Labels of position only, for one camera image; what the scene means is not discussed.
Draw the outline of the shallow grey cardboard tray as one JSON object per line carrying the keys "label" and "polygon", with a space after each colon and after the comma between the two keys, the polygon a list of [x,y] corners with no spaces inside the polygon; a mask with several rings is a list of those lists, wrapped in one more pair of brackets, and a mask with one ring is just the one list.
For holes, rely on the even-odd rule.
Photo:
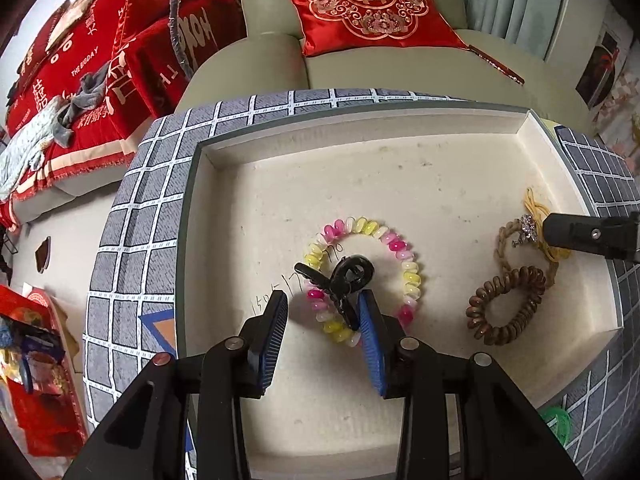
{"label": "shallow grey cardboard tray", "polygon": [[402,404],[372,386],[358,338],[294,271],[374,265],[380,310],[436,351],[483,349],[465,310],[500,272],[499,229],[536,198],[598,211],[587,162],[603,153],[531,112],[399,103],[280,119],[198,142],[183,196],[177,310],[181,354],[201,353],[264,312],[288,322],[272,386],[241,404],[257,479],[347,479],[396,465]]}

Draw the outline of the red covered sofa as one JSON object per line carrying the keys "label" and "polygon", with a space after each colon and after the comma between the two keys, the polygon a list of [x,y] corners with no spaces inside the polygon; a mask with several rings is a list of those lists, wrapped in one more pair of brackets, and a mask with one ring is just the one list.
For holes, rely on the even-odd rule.
{"label": "red covered sofa", "polygon": [[38,32],[6,112],[1,223],[10,231],[122,178],[188,80],[169,0],[76,0]]}

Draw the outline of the small silver charm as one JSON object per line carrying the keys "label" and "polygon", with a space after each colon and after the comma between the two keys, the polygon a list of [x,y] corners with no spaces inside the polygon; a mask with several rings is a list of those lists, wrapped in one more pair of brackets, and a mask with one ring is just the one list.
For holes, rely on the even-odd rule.
{"label": "small silver charm", "polygon": [[516,227],[515,232],[518,233],[518,239],[512,243],[513,247],[538,244],[537,223],[531,214],[523,214],[521,218],[514,221],[514,226]]}

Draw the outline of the white crumpled blanket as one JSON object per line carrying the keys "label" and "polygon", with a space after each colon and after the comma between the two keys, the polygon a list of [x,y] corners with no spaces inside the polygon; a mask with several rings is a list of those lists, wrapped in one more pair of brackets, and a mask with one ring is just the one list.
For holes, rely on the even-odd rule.
{"label": "white crumpled blanket", "polygon": [[7,200],[27,170],[36,171],[44,161],[44,151],[54,141],[53,126],[65,104],[55,96],[34,118],[15,133],[1,153],[1,199]]}

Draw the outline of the red snack box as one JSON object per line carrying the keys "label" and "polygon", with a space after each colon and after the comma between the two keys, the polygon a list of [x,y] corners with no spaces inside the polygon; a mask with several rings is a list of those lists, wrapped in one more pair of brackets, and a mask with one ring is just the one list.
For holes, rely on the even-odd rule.
{"label": "red snack box", "polygon": [[72,458],[87,439],[75,385],[79,344],[66,321],[44,290],[23,296],[1,287],[1,393],[6,417],[35,457]]}

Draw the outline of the lower white washing machine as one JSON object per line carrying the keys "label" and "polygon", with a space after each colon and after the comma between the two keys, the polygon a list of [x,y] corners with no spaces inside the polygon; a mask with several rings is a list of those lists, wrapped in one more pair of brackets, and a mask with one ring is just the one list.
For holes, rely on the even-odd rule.
{"label": "lower white washing machine", "polygon": [[634,32],[624,24],[604,23],[576,90],[588,108],[601,105],[623,71]]}

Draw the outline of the grey crumpled garment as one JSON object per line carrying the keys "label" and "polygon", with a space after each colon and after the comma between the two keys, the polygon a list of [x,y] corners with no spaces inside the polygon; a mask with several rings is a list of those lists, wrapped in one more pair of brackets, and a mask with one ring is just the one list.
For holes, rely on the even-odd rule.
{"label": "grey crumpled garment", "polygon": [[74,120],[89,110],[95,110],[104,100],[108,62],[96,72],[80,78],[77,91],[61,106],[52,126],[53,140],[61,148],[70,146]]}

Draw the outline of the grey checked tablecloth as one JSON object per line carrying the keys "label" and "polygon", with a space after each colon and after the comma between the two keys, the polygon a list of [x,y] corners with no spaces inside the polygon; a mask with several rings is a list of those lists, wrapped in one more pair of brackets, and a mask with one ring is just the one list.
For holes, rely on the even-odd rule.
{"label": "grey checked tablecloth", "polygon": [[[446,96],[387,89],[288,90],[190,105],[145,126],[107,216],[87,302],[85,407],[91,426],[157,351],[174,352],[156,329],[174,322],[179,212],[198,142],[280,119],[347,107],[448,103]],[[639,271],[619,263],[625,325],[556,397],[574,417],[567,448],[589,479],[620,475],[639,447]]]}

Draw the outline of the black hair claw clip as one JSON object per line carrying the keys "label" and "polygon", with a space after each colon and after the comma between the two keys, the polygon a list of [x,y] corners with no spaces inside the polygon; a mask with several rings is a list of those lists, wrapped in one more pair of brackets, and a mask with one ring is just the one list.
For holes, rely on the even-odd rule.
{"label": "black hair claw clip", "polygon": [[302,262],[296,263],[294,271],[329,297],[350,330],[359,330],[359,314],[350,302],[350,296],[372,280],[374,265],[370,260],[360,255],[344,257],[334,266],[330,276]]}

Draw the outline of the red embroidered cushion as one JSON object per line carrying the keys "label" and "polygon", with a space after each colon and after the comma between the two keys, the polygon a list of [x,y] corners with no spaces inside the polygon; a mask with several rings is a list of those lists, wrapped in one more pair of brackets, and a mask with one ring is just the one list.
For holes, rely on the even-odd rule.
{"label": "red embroidered cushion", "polygon": [[367,47],[469,50],[435,0],[291,0],[303,56]]}

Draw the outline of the green translucent bangle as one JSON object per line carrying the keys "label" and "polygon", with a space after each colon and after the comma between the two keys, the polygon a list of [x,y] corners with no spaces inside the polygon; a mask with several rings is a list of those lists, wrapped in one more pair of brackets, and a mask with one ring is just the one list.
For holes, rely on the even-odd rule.
{"label": "green translucent bangle", "polygon": [[572,434],[572,419],[570,414],[560,406],[549,406],[538,411],[547,426],[552,430],[555,437],[564,446],[570,443]]}

